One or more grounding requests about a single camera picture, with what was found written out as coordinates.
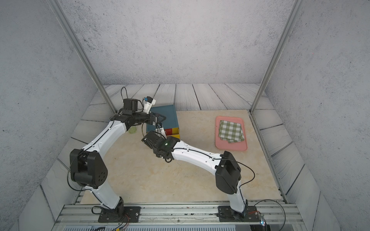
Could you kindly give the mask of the yellow top drawer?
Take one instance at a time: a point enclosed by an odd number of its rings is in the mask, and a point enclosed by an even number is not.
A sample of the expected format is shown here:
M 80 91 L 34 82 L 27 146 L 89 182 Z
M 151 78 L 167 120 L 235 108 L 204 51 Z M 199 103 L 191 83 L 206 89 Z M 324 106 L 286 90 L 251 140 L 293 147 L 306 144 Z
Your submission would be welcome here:
M 172 128 L 172 131 L 173 131 L 173 134 L 171 136 L 180 139 L 179 128 Z

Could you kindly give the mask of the red postcards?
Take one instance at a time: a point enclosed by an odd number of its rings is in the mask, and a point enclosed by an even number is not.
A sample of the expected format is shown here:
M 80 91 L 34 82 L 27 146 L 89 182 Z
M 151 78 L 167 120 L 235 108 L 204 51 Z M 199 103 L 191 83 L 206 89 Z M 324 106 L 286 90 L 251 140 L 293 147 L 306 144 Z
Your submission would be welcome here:
M 164 131 L 165 131 L 166 136 L 171 136 L 173 134 L 172 128 L 165 129 Z

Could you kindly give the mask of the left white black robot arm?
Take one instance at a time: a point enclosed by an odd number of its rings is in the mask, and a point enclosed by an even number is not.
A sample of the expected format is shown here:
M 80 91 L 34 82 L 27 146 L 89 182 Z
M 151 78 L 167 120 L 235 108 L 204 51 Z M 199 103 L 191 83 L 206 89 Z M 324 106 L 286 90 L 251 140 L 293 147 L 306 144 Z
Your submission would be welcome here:
M 165 116 L 152 112 L 115 114 L 95 139 L 82 149 L 71 151 L 69 156 L 71 180 L 84 190 L 90 191 L 103 208 L 115 210 L 122 203 L 122 199 L 107 182 L 108 169 L 104 163 L 104 156 L 129 128 L 143 124 L 155 126 L 165 120 Z

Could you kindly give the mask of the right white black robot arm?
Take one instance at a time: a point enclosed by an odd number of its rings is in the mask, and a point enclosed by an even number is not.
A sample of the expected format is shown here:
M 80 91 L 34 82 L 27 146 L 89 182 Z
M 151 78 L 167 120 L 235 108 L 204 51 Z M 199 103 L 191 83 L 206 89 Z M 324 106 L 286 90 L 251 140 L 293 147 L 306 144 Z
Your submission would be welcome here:
M 210 172 L 215 176 L 217 188 L 228 196 L 234 214 L 246 216 L 248 201 L 241 191 L 241 163 L 230 152 L 207 152 L 175 137 L 164 138 L 155 131 L 147 133 L 141 141 L 167 163 L 185 161 Z

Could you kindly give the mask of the teal drawer cabinet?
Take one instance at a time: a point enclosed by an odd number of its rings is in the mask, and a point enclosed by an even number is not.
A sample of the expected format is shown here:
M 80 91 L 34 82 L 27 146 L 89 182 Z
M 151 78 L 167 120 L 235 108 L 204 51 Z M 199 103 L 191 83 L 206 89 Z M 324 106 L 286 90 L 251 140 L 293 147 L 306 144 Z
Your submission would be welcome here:
M 162 122 L 164 129 L 179 128 L 176 108 L 174 105 L 152 107 L 150 111 L 166 116 L 166 120 Z

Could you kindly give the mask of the green translucent plastic cup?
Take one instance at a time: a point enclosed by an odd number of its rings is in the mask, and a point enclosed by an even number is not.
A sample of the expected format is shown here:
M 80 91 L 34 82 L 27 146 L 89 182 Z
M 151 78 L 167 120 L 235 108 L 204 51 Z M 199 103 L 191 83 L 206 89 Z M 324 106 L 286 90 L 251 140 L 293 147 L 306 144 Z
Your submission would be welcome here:
M 136 131 L 137 131 L 136 126 L 131 126 L 131 127 L 128 129 L 128 132 L 129 132 L 130 134 L 134 134 L 134 133 L 136 133 Z

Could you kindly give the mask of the pink plastic tray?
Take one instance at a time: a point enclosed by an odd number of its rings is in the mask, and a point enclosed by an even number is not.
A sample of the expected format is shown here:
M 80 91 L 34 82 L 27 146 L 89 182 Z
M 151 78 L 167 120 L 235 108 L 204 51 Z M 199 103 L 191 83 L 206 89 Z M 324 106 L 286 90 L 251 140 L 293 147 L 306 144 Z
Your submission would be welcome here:
M 244 120 L 239 117 L 217 116 L 215 119 L 215 146 L 228 151 L 248 149 Z

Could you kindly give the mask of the green checkered cloth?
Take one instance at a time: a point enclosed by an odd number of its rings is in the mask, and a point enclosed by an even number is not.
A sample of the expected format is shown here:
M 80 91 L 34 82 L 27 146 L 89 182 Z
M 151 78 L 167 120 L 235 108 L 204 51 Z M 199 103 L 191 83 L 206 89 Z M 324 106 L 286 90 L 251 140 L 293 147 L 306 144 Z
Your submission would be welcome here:
M 226 120 L 220 121 L 218 137 L 229 143 L 245 141 L 242 125 Z

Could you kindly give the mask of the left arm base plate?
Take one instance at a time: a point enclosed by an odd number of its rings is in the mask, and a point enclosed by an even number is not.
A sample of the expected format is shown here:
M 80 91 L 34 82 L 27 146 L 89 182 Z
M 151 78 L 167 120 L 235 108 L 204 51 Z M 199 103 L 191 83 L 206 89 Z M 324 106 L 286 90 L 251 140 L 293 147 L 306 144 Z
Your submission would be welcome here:
M 98 218 L 99 223 L 137 223 L 141 207 L 103 208 Z

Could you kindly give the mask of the aluminium front rail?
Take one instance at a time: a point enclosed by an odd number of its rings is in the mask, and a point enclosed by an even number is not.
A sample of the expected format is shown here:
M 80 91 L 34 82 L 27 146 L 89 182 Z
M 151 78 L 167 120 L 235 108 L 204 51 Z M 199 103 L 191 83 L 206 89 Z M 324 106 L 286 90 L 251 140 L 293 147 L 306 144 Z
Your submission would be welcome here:
M 228 203 L 129 203 L 117 219 L 101 213 L 95 205 L 67 205 L 62 208 L 54 231 L 144 231 L 144 230 L 236 230 L 305 231 L 306 226 L 295 204 L 272 201 L 252 202 L 244 221 L 232 219 Z

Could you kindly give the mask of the left aluminium frame post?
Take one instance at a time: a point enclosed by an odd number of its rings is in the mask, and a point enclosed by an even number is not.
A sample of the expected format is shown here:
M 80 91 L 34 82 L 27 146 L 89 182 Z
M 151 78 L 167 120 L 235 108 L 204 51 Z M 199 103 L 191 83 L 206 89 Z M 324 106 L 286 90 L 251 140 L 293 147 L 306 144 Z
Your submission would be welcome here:
M 69 41 L 72 43 L 75 51 L 77 52 L 78 57 L 82 61 L 83 65 L 85 66 L 86 70 L 89 73 L 89 76 L 93 80 L 94 84 L 96 85 L 97 89 L 101 93 L 103 99 L 108 104 L 110 110 L 113 114 L 117 112 L 116 107 L 114 106 L 111 98 L 109 97 L 105 87 L 103 86 L 100 78 L 98 77 L 96 71 L 94 70 L 86 52 L 84 51 L 80 41 L 78 40 L 76 33 L 74 32 L 73 28 L 71 27 L 66 15 L 63 12 L 63 9 L 57 0 L 48 0 L 47 1 L 51 10 L 55 14 L 60 26 L 62 27 L 63 31 L 67 35 Z

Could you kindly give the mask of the aluminium frame post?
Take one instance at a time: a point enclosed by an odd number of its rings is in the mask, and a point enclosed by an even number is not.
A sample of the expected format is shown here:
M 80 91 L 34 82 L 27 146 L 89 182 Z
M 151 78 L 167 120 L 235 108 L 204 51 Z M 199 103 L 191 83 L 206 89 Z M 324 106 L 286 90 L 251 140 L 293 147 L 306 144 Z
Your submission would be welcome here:
M 263 95 L 263 92 L 265 91 L 271 77 L 272 77 L 272 74 L 273 74 L 273 71 L 278 63 L 278 60 L 284 50 L 284 47 L 285 47 L 285 44 L 287 43 L 288 39 L 289 39 L 289 36 L 293 30 L 293 27 L 294 27 L 294 24 L 302 10 L 302 7 L 303 7 L 303 4 L 304 4 L 304 1 L 303 0 L 296 0 L 293 4 L 293 8 L 291 10 L 291 13 L 288 17 L 288 20 L 285 24 L 285 27 L 282 31 L 282 34 L 278 40 L 278 44 L 276 46 L 276 49 L 273 53 L 273 56 L 271 58 L 271 61 L 268 65 L 268 68 L 265 72 L 265 75 L 264 77 L 262 78 L 262 81 L 260 83 L 260 87 L 257 91 L 257 94 L 256 94 L 256 97 L 254 98 L 254 101 L 251 105 L 251 109 L 250 109 L 250 114 L 253 114 L 255 112 L 255 110 L 257 109 L 258 107 L 258 104 L 262 98 L 262 95 Z
M 98 77 L 96 71 L 94 70 L 86 52 L 84 51 L 80 41 L 78 40 L 76 33 L 74 32 L 73 28 L 71 27 L 66 15 L 63 12 L 63 9 L 57 0 L 48 0 L 47 1 L 51 10 L 55 14 L 60 26 L 62 27 L 63 31 L 67 35 L 69 41 L 72 43 L 75 51 L 77 52 L 78 57 L 82 61 L 83 65 L 85 66 L 86 70 L 89 73 L 89 76 L 93 80 L 94 84 L 96 85 L 97 89 L 101 93 L 103 99 L 108 104 L 110 110 L 113 114 L 117 112 L 116 107 L 114 106 L 111 98 L 109 97 L 105 87 L 103 86 L 100 78 Z

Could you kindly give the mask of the right aluminium frame post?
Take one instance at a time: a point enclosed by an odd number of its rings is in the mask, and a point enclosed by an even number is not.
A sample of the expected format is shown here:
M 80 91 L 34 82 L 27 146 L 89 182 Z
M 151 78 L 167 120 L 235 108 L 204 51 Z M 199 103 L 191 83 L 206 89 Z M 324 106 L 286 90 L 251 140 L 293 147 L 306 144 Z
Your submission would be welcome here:
M 260 87 L 257 91 L 257 94 L 256 94 L 256 97 L 254 98 L 254 101 L 251 105 L 251 109 L 250 109 L 250 114 L 253 114 L 255 112 L 255 110 L 257 109 L 258 107 L 258 104 L 262 98 L 262 95 L 263 95 L 263 92 L 265 91 L 271 77 L 272 77 L 272 74 L 273 74 L 273 71 L 278 63 L 278 60 L 284 50 L 284 47 L 285 47 L 285 44 L 287 43 L 288 39 L 289 39 L 289 36 L 293 30 L 293 27 L 294 27 L 294 24 L 302 10 L 302 7 L 303 7 L 303 4 L 304 4 L 304 1 L 303 0 L 296 0 L 293 4 L 293 8 L 291 10 L 291 13 L 288 17 L 288 20 L 285 24 L 285 27 L 282 31 L 282 34 L 278 40 L 278 44 L 276 46 L 276 49 L 273 53 L 273 56 L 271 58 L 271 61 L 268 65 L 268 68 L 265 72 L 265 75 L 264 77 L 262 78 L 262 81 L 260 83 Z

